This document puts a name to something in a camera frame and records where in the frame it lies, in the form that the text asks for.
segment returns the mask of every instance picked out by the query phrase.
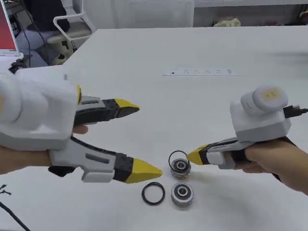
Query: white power strip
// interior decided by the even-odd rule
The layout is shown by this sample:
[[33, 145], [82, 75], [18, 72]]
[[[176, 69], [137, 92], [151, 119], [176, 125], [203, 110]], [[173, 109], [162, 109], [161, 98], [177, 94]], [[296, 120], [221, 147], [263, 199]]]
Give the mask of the white power strip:
[[165, 71], [163, 76], [238, 76], [238, 74], [224, 68], [175, 68]]

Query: chair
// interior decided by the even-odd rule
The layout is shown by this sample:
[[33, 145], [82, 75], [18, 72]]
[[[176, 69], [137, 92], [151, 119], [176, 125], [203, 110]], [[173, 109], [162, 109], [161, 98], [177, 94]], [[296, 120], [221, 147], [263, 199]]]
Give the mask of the chair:
[[[68, 41], [74, 43], [74, 41], [79, 39], [87, 39], [96, 30], [95, 26], [89, 20], [84, 11], [83, 0], [72, 0], [72, 3], [75, 14], [57, 16], [53, 20], [54, 25], [59, 29], [61, 34], [52, 36], [46, 40], [46, 42], [52, 45], [55, 50], [61, 54], [64, 54], [66, 59], [68, 59], [76, 49], [75, 45], [73, 47]], [[59, 27], [57, 22], [60, 19], [68, 19], [70, 21], [70, 28], [67, 32], [64, 32]], [[55, 59], [51, 61], [51, 65], [62, 64], [65, 60], [61, 61], [59, 59]]]
[[[54, 25], [59, 29], [62, 34], [48, 38], [48, 43], [53, 44], [64, 40], [76, 41], [78, 39], [87, 39], [94, 31], [96, 31], [95, 26], [92, 24], [92, 22], [89, 20], [86, 13], [84, 12], [83, 0], [73, 0], [72, 3], [73, 9], [76, 14], [57, 16], [53, 19]], [[67, 32], [64, 32], [57, 23], [60, 19], [69, 20], [73, 18], [80, 18], [81, 21], [70, 22], [71, 26]]]

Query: rubber seal ring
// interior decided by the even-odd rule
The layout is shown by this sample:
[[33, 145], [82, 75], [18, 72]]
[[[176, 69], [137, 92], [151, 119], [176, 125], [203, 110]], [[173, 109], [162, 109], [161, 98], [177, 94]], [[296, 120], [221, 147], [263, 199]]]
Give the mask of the rubber seal ring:
[[170, 156], [169, 156], [169, 158], [168, 158], [169, 167], [170, 167], [174, 172], [181, 173], [182, 171], [178, 171], [178, 170], [176, 170], [174, 167], [171, 166], [170, 160], [171, 160], [171, 157], [172, 157], [172, 155], [173, 155], [174, 153], [183, 153], [185, 156], [187, 156], [187, 154], [186, 154], [186, 152], [183, 152], [183, 151], [181, 151], [181, 150], [176, 150], [176, 151], [174, 151], [173, 153], [171, 153]]
[[[149, 187], [152, 187], [152, 186], [159, 187], [159, 188], [161, 188], [161, 190], [163, 191], [162, 198], [160, 198], [160, 200], [157, 201], [157, 202], [151, 202], [151, 201], [149, 201], [148, 199], [146, 199], [146, 197], [145, 197], [145, 190], [146, 190], [147, 188], [149, 188]], [[165, 188], [163, 187], [162, 184], [160, 184], [160, 183], [158, 183], [158, 182], [151, 182], [151, 183], [147, 184], [147, 185], [143, 188], [142, 193], [141, 193], [141, 196], [142, 196], [143, 201], [144, 201], [145, 203], [147, 203], [148, 205], [159, 205], [159, 204], [162, 203], [163, 200], [165, 199], [166, 191], [165, 191]]]

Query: computer monitor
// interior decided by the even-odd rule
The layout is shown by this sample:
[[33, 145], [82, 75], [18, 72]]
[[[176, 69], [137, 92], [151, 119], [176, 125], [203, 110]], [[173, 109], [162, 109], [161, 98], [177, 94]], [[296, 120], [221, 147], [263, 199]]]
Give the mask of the computer monitor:
[[20, 56], [3, 0], [0, 0], [0, 56]]

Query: hand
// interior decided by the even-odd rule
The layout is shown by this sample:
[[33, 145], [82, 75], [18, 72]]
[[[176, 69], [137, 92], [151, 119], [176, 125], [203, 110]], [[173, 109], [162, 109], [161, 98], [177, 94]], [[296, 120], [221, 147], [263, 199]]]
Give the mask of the hand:
[[[88, 127], [78, 126], [73, 133], [86, 134]], [[51, 166], [48, 151], [16, 151], [0, 146], [0, 175], [23, 169], [29, 166]]]
[[256, 144], [245, 150], [249, 164], [234, 169], [246, 173], [275, 173], [291, 189], [308, 195], [308, 154], [285, 141]]

